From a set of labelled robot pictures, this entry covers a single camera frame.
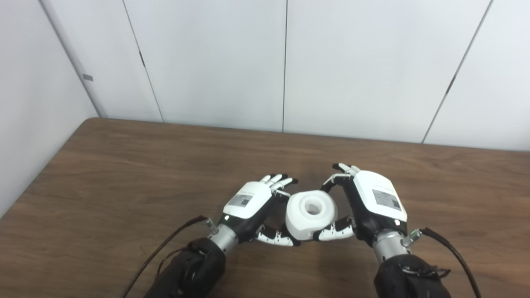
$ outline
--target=white wall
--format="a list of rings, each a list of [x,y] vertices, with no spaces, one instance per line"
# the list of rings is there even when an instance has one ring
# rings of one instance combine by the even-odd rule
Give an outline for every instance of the white wall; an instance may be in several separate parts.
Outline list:
[[[489,0],[290,0],[285,131],[420,143]]]
[[[0,216],[96,113],[37,0],[0,0]]]
[[[530,151],[530,2],[494,0],[426,143]]]
[[[281,131],[285,0],[125,4],[165,121]]]
[[[43,0],[102,117],[162,121],[121,0]]]

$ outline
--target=wire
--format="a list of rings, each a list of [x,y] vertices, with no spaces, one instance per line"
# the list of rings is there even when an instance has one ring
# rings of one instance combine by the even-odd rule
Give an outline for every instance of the wire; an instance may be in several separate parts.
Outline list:
[[[181,247],[181,248],[179,248],[179,249],[177,249],[177,250],[173,250],[173,251],[170,252],[170,253],[169,253],[164,259],[162,259],[162,261],[160,261],[160,264],[159,264],[159,266],[158,266],[158,270],[156,271],[156,276],[155,276],[155,278],[157,278],[157,277],[160,275],[160,270],[162,269],[162,265],[164,264],[164,262],[165,262],[167,259],[169,259],[170,256],[176,254],[177,252],[179,252],[179,251],[181,251],[181,250],[183,250],[183,249],[185,249],[185,248],[186,248],[186,247]]]
[[[443,246],[447,247],[455,255],[458,262],[460,262],[460,265],[462,265],[462,268],[464,268],[464,271],[467,275],[467,278],[469,279],[469,282],[471,283],[471,287],[473,288],[473,292],[475,293],[476,298],[482,298],[482,295],[480,294],[480,291],[479,291],[479,286],[477,286],[475,278],[473,277],[473,274],[471,273],[471,270],[469,269],[466,262],[464,261],[464,258],[456,250],[456,248],[452,246],[451,243],[449,243],[449,241],[445,239],[442,235],[436,233],[435,231],[429,229],[428,227],[426,227],[425,229],[420,229],[420,232],[440,242],[441,244],[443,244]]]
[[[151,262],[151,260],[153,260],[153,258],[156,256],[156,254],[158,252],[160,252],[164,246],[166,246],[166,244],[168,244],[171,239],[173,239],[178,233],[180,233],[182,230],[184,230],[185,228],[187,228],[188,226],[190,225],[193,225],[193,224],[196,224],[198,222],[202,222],[202,221],[205,221],[207,220],[208,218],[207,217],[204,217],[202,215],[199,215],[189,221],[187,221],[185,224],[183,224],[180,228],[178,228],[177,230],[175,230],[171,235],[169,235],[169,237],[166,238],[166,240],[164,240],[164,242],[162,242],[162,244],[160,244],[160,246],[149,256],[149,258],[147,258],[147,260],[145,260],[145,262],[140,266],[140,269],[138,269],[138,271],[136,272],[136,274],[134,275],[134,277],[132,278],[132,280],[130,281],[129,285],[125,288],[123,294],[120,296],[120,298],[125,298],[127,296],[127,294],[129,294],[129,291],[131,290],[131,288],[134,286],[134,283],[136,282],[136,280],[138,279],[138,277],[140,276],[140,274],[144,271],[145,267],[147,267],[147,265],[149,264],[149,262]]]

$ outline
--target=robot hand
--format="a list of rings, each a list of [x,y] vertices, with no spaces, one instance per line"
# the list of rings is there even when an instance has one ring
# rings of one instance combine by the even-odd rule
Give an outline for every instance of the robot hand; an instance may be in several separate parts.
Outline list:
[[[449,298],[440,279],[449,271],[431,266],[412,254],[410,244],[421,233],[407,236],[407,213],[392,182],[386,177],[343,163],[321,190],[340,185],[354,215],[355,235],[374,249],[379,271],[374,279],[380,298]]]
[[[256,237],[260,241],[284,243],[277,241],[277,234],[281,233],[263,223],[278,203],[287,202],[290,194],[282,189],[294,183],[298,180],[285,174],[267,175],[258,182],[246,183],[225,205],[219,220],[219,232],[211,239],[227,252],[237,243],[252,241]]]
[[[246,183],[225,205],[218,225],[208,221],[211,234],[180,251],[144,297],[205,297],[224,274],[226,255],[238,243],[257,237],[269,212],[289,199],[282,189],[297,182],[285,174],[272,174]]]

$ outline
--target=wooden table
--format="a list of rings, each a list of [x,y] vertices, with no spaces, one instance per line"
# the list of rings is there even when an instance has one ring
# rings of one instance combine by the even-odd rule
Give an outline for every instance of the wooden table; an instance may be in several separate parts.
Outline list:
[[[217,219],[247,181],[284,172],[320,187],[344,162],[394,183],[409,227],[448,238],[484,297],[530,296],[530,154],[109,119],[86,121],[0,220],[1,297],[118,297],[174,229]],[[342,190],[331,195],[350,213]],[[281,209],[269,219],[284,220]],[[192,226],[148,266],[150,286],[172,249],[207,235]],[[451,253],[425,238],[414,252],[453,272],[453,297],[472,297]],[[372,250],[346,239],[298,248],[238,246],[210,297],[376,297]]]

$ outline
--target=barcode label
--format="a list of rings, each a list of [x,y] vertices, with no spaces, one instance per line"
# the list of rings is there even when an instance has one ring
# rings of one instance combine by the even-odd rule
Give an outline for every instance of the barcode label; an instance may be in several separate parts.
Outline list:
[[[251,199],[252,196],[249,195],[235,195],[230,201],[228,201],[228,205],[246,207]]]
[[[396,198],[396,196],[375,189],[372,189],[372,191],[374,192],[375,202],[378,205],[394,208],[396,210],[401,211],[401,206],[399,205],[398,198]]]

